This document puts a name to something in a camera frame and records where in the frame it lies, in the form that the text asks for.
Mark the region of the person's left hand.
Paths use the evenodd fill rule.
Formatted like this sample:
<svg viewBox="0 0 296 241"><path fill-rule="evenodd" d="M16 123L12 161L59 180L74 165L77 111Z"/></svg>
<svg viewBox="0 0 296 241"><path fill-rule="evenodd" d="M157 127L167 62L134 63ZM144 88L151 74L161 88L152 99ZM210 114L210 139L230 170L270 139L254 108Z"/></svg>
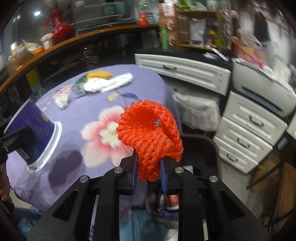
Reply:
<svg viewBox="0 0 296 241"><path fill-rule="evenodd" d="M6 165L1 164L0 169L0 197L2 201L7 201L10 199L10 183L7 176Z"/></svg>

